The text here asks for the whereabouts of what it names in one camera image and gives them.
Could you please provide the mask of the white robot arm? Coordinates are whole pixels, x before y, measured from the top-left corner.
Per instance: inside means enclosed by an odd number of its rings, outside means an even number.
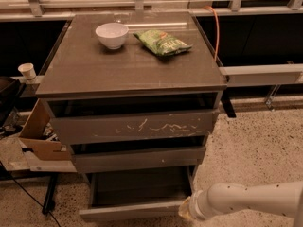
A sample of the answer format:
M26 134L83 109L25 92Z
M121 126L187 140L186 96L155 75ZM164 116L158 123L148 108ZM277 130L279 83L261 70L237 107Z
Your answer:
M246 209L293 218L293 227L303 227L303 182L257 186L216 183L187 197L178 214L186 220L204 221Z

